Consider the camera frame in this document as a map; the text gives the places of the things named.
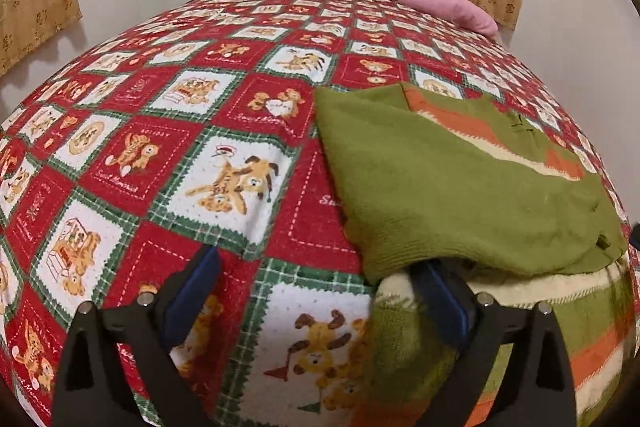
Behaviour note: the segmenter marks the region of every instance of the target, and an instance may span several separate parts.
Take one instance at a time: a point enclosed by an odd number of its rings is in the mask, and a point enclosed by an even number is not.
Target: red checkered bedspread
[[[312,89],[401,81],[522,113],[602,175],[626,219],[588,139],[501,46],[389,0],[195,0],[91,49],[1,126],[0,375],[22,405],[48,425],[80,302],[128,303],[205,242],[223,274],[172,358],[206,407],[223,425],[346,425],[349,407],[318,398],[313,370],[289,381],[300,311],[338,316],[356,338],[371,293]]]

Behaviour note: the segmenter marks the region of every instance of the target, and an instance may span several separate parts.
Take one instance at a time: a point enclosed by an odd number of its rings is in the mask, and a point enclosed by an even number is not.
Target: green plaid pattern
[[[68,200],[66,200],[66,203],[58,213],[55,222],[51,227],[49,227],[49,232],[47,232],[42,245],[33,259],[29,273],[29,279],[34,291],[40,296],[40,299],[51,315],[55,317],[65,330],[71,324],[73,317],[59,304],[59,302],[56,301],[55,297],[51,295],[49,289],[38,276],[36,269],[47,254],[47,246],[53,238],[60,221],[65,216],[66,211],[69,209],[69,206],[73,201],[78,201],[79,203],[84,204],[104,219],[107,219],[112,224],[122,229],[122,235],[120,236],[116,247],[111,251],[108,260],[104,264],[100,278],[95,285],[93,293],[89,297],[89,299],[98,307],[101,307],[109,290],[109,286],[116,275],[122,256],[124,255],[124,252],[126,251],[126,248],[140,223],[140,220],[137,217],[127,214],[124,210],[111,206],[109,203],[106,203],[106,201],[97,198],[81,187],[76,187]]]
[[[228,360],[222,390],[213,415],[222,426],[270,427],[264,423],[240,418],[239,413],[242,390],[251,372],[254,350],[258,345],[269,297],[273,287],[279,283],[332,293],[370,296],[374,293],[374,289],[367,286],[364,277],[359,275],[309,268],[278,259],[263,259],[251,289],[249,304],[244,311],[238,343]]]
[[[59,160],[58,158],[55,157],[55,152],[49,156],[49,165],[51,165],[53,168],[55,168],[56,170],[62,172],[65,176],[67,176],[68,178],[77,181],[78,178],[80,176],[82,176],[82,174],[84,174],[84,172],[91,166],[91,164],[94,162],[95,157],[97,155],[100,154],[100,152],[102,151],[103,147],[105,146],[105,144],[109,141],[110,137],[113,136],[114,134],[116,134],[116,132],[118,131],[118,129],[120,129],[122,126],[124,126],[124,124],[127,123],[128,121],[128,116],[127,114],[124,113],[120,113],[120,112],[116,112],[116,111],[110,111],[110,110],[102,110],[102,111],[95,111],[93,115],[105,115],[105,116],[110,116],[111,118],[116,118],[117,120],[120,120],[120,123],[117,124],[117,126],[108,134],[106,134],[104,136],[104,138],[102,139],[102,143],[95,149],[95,151],[93,151],[86,159],[86,161],[84,162],[84,165],[82,165],[82,167],[79,170],[76,170],[75,168],[73,168],[70,165],[67,165],[66,163],[64,163],[62,160]],[[71,140],[72,136],[74,136],[76,134],[76,132],[80,129],[82,129],[82,127],[84,126],[84,123],[81,123],[75,131],[73,131],[66,139],[66,141],[58,148],[61,149],[63,147],[65,147],[68,143],[69,140]]]
[[[148,219],[160,225],[165,229],[186,235],[201,243],[208,245],[217,245],[220,248],[229,250],[239,255],[245,261],[254,261],[260,257],[260,254],[266,247],[268,238],[273,229],[273,217],[264,233],[264,238],[260,243],[251,243],[244,235],[239,232],[227,230],[216,225],[201,223],[189,217],[178,216],[171,212],[168,207],[172,196],[179,188],[182,179],[186,176],[194,160],[200,155],[202,149],[213,137],[226,137],[230,139],[240,140],[248,143],[268,143],[279,148],[285,156],[291,158],[291,167],[295,165],[296,159],[300,153],[299,150],[286,146],[281,140],[275,136],[268,136],[257,133],[243,133],[232,131],[222,127],[209,127],[204,130],[196,138],[189,152],[182,158],[173,174],[166,182],[164,187],[158,192],[156,199],[149,209]],[[280,195],[273,203],[271,216],[276,216],[282,202],[283,195],[286,193],[287,185],[290,181],[292,168],[289,168],[287,178],[282,184]]]
[[[183,75],[185,71],[202,71],[204,73],[220,73],[220,74],[232,74],[235,79],[226,87],[226,89],[220,94],[216,101],[211,105],[206,113],[185,112],[175,109],[165,109],[161,107],[151,107],[151,105],[158,99],[160,99],[169,89],[179,76]],[[172,118],[173,120],[188,120],[194,122],[204,122],[210,120],[210,118],[219,110],[223,103],[228,100],[229,96],[235,91],[238,84],[246,76],[245,71],[235,70],[222,70],[218,68],[194,68],[189,67],[187,70],[180,70],[168,83],[165,84],[164,89],[161,89],[146,105],[140,113],[149,114],[152,116],[162,116],[164,118]]]

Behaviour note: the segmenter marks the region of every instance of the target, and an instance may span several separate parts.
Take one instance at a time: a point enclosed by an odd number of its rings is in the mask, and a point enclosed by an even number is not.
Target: pink pillow
[[[468,0],[392,0],[422,13],[453,22],[467,30],[493,39],[498,25],[482,8]]]

